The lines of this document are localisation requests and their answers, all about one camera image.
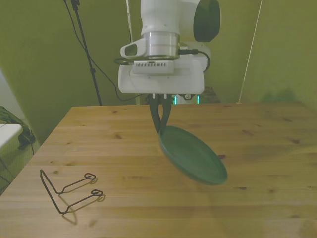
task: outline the wire stand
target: wire stand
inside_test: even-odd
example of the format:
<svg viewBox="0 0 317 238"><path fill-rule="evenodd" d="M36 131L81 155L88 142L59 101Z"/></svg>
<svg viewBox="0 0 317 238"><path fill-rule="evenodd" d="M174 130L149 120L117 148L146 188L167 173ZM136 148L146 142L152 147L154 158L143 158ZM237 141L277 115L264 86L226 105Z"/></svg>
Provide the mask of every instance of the wire stand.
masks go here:
<svg viewBox="0 0 317 238"><path fill-rule="evenodd" d="M96 175L87 173L87 174L84 175L85 178L83 178L82 180L79 180L79 181L74 182L74 183L72 183L72 184L70 184L70 185L67 185L67 186L65 186L65 187L63 188L63 190L62 190L61 192L58 192L58 191L56 190L56 188L54 187L54 185L52 184L52 182L50 181L50 179L48 178L48 176L45 174L45 172L44 172L43 170L40 170L40 177L41 177L41 181L42 181L42 183L43 183L43 186L45 187L46 192L47 192L48 195L50 196L50 198L51 198L51 200L52 200L52 202L53 202L55 208L57 209L57 211L59 212L59 214L62 214L62 215L65 215L65 214L69 211L69 209L70 209L72 206L75 206L76 204L81 203L81 202L83 202L83 201L85 201L85 200L87 200L87 199L89 199L89 198L91 198L91 197L101 197L101 196L103 196L103 194L104 194L102 191L97 190L97 189L94 189L94 190L91 191L91 195L90 195L90 196L88 196L88 197L86 197L86 198L84 198L84 199L81 199L81 200L78 201L78 202L75 202L75 203L69 205L69 206L66 208L66 210L65 210L64 212L62 212L62 211L60 211L60 209L58 208L56 202L54 201L54 198L53 198L51 192L49 191L49 189L48 189L46 183L44 182L43 175L44 175L44 177L46 178L46 180L49 182L49 184L51 185L51 187L53 188L54 192L55 192L56 194L58 194L58 195L61 195L61 194L65 193L65 190L66 190L68 187L71 187L71 186L73 186L73 185L75 185L75 184L77 184L77 183L83 182L83 181L85 181L85 180L94 181L94 180L96 179Z"/></svg>

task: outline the table surface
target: table surface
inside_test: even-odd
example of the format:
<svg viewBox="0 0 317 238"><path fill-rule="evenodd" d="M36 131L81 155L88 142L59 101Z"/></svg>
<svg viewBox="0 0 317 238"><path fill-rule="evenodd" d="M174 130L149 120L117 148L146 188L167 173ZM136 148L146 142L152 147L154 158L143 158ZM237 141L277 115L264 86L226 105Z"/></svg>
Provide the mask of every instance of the table surface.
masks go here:
<svg viewBox="0 0 317 238"><path fill-rule="evenodd" d="M169 125L210 146L228 181L191 180L166 158L146 106L72 108L0 197L2 238L316 238L317 115L301 104L177 105ZM97 175L95 184L54 196Z"/></svg>

